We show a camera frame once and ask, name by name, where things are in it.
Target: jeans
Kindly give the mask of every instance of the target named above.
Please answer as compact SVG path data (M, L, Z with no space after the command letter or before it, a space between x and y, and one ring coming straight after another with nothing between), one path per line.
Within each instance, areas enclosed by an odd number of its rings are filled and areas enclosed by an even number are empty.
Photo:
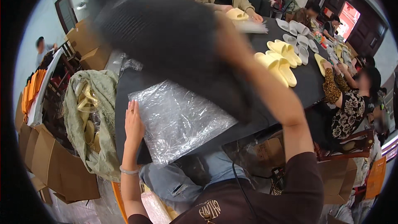
M181 214L190 208L208 185L235 178L232 161L221 148L215 152L203 154L201 158L209 168L207 173L210 176L210 182L205 187L193 183L175 163L160 169L153 163L146 164L140 169L140 179L167 206ZM235 165L235 171L237 177L248 180L242 167Z

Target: black floral shirt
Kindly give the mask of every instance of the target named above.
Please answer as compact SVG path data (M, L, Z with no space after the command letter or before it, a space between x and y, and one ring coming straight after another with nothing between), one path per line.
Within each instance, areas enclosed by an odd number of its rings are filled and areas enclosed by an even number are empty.
M336 103L343 96L341 108L338 109L331 121L331 135L333 138L345 139L350 136L361 124L366 116L369 98L361 96L358 90L352 90L341 76L336 76L337 88L331 69L326 69L323 89L326 101Z

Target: wrapped package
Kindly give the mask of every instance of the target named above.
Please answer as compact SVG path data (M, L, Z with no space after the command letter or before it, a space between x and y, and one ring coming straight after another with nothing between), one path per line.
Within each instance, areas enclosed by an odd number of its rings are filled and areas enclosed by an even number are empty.
M172 221L162 201L155 193L142 193L141 200L153 224L169 224Z
M177 160L237 123L209 100L166 80L129 94L139 102L144 140L154 164Z

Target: black chair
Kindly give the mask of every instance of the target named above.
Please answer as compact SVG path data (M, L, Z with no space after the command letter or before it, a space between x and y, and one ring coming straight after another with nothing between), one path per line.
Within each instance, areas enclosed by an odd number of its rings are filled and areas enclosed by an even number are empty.
M271 15L271 2L269 0L261 0L260 16L269 17Z
M260 14L260 8L261 8L261 0L248 0L251 5L254 7L254 11L257 14Z

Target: bracelet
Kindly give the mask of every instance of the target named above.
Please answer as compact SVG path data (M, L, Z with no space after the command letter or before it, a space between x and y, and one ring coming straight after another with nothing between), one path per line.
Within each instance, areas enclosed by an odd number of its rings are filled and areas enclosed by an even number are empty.
M138 172L140 171L139 169L138 169L138 170L133 170L133 171L124 170L124 169L122 168L122 166L120 166L119 169L120 169L120 171L121 171L122 173L124 173L124 174L126 174L126 175L135 175L135 174L138 174Z

